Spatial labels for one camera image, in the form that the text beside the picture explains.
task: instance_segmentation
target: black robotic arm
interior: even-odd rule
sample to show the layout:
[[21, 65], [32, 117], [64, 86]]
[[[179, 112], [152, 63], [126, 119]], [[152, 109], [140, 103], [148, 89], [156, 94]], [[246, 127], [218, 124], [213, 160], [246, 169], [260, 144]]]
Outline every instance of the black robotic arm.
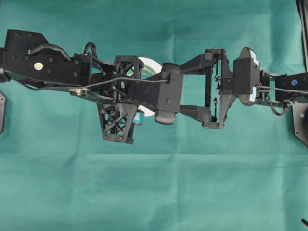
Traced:
[[[176, 113], [182, 113], [201, 122], [204, 128], [224, 128], [227, 111], [236, 98], [247, 106], [269, 106], [276, 115], [283, 114], [276, 111], [277, 107], [285, 112], [295, 103], [308, 103], [308, 73], [288, 76], [261, 71], [256, 54], [248, 47], [234, 60], [233, 72], [224, 49], [206, 49], [181, 66], [164, 63], [160, 73], [147, 79], [141, 78], [143, 68], [137, 56], [116, 56], [113, 63], [104, 62], [91, 42], [82, 54], [69, 57], [41, 33], [20, 30], [8, 30], [5, 47], [0, 48], [0, 82], [15, 80], [30, 90], [67, 91], [96, 102], [103, 139], [108, 141], [133, 143], [134, 126], [142, 124], [140, 105], [154, 111], [158, 123], [173, 124]], [[181, 105], [183, 76], [196, 74], [205, 75], [205, 104]], [[213, 80], [217, 95], [212, 101]], [[275, 99], [269, 96], [271, 89], [276, 90]], [[0, 95], [0, 99], [2, 127], [5, 98]], [[303, 118], [308, 117], [307, 113], [304, 111]], [[306, 139], [302, 140], [307, 144], [308, 123], [304, 119], [299, 123]]]

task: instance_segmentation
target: black cable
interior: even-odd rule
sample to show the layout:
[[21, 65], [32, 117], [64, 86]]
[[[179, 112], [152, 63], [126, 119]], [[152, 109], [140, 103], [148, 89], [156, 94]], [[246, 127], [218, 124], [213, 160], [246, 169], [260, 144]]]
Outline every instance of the black cable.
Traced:
[[33, 49], [29, 49], [28, 54], [29, 55], [35, 54], [41, 51], [42, 49], [52, 49], [55, 51], [59, 51], [63, 55], [64, 58], [66, 58], [68, 61], [72, 61], [63, 48], [59, 47], [58, 45], [49, 44], [49, 43], [41, 44]]
[[91, 50], [92, 50], [92, 55], [97, 57], [97, 54], [96, 54], [96, 46], [93, 42], [88, 42], [85, 46], [85, 49], [83, 50], [83, 53], [86, 54], [89, 47], [91, 47]]
[[136, 82], [146, 82], [146, 83], [167, 83], [169, 82], [168, 80], [146, 80], [146, 79], [136, 79], [136, 78], [126, 78], [126, 77], [120, 77], [120, 78], [114, 78], [114, 79], [110, 79], [104, 82], [98, 82], [98, 83], [93, 83], [90, 85], [85, 85], [85, 86], [81, 86], [81, 87], [55, 87], [55, 86], [50, 86], [50, 87], [42, 87], [42, 88], [33, 88], [28, 86], [27, 84], [21, 82], [21, 81], [17, 81], [18, 83], [20, 83], [21, 85], [25, 86], [26, 88], [30, 89], [30, 90], [70, 90], [70, 89], [83, 89], [83, 88], [91, 88], [91, 87], [95, 87], [95, 86], [99, 86], [99, 85], [103, 85], [106, 83], [111, 83], [117, 80], [128, 80], [128, 81], [136, 81]]
[[102, 96], [102, 95], [99, 95], [99, 94], [96, 94], [96, 93], [93, 93], [93, 92], [88, 92], [89, 94], [99, 98], [99, 99], [103, 99], [103, 100], [113, 100], [113, 98], [111, 97], [106, 97], [106, 96]]
[[282, 89], [282, 88], [276, 88], [276, 87], [267, 87], [267, 86], [257, 86], [257, 88], [274, 89], [274, 90], [279, 90], [279, 91], [284, 91], [284, 92], [308, 94], [308, 91], [303, 91], [303, 90], [288, 90], [288, 89]]
[[286, 111], [288, 110], [288, 107], [283, 107], [283, 112], [279, 113], [275, 110], [273, 103], [270, 103], [270, 108], [272, 110], [272, 112], [277, 115], [277, 116], [282, 116], [286, 113]]
[[274, 76], [274, 77], [286, 76], [286, 75], [274, 74], [274, 73], [270, 73], [270, 72], [266, 72], [266, 71], [263, 71], [263, 72], [264, 72], [264, 74], [266, 74], [267, 76]]

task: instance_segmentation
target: teal fabric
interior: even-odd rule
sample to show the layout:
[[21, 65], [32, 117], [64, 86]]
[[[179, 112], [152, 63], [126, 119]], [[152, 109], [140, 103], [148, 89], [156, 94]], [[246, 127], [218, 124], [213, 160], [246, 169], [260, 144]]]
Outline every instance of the teal fabric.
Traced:
[[[7, 29], [20, 29], [70, 56], [92, 41], [105, 61], [178, 64], [205, 48], [225, 48], [232, 61], [248, 46], [262, 69], [305, 71], [295, 0], [1, 0], [0, 18], [2, 46]], [[186, 76], [181, 103], [202, 105], [204, 82]], [[307, 229], [308, 148], [291, 112], [237, 100], [223, 130], [180, 114], [172, 126], [150, 117], [124, 145], [102, 140], [94, 103], [13, 81], [0, 91], [0, 230]]]

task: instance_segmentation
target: blue component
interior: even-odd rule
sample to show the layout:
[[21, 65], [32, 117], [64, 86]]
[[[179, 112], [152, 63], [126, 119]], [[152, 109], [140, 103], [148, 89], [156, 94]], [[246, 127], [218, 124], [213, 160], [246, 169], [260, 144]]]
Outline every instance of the blue component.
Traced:
[[296, 79], [293, 79], [291, 81], [292, 86], [296, 86], [298, 84], [298, 81]]
[[133, 123], [136, 125], [142, 125], [144, 122], [144, 112], [136, 112]]

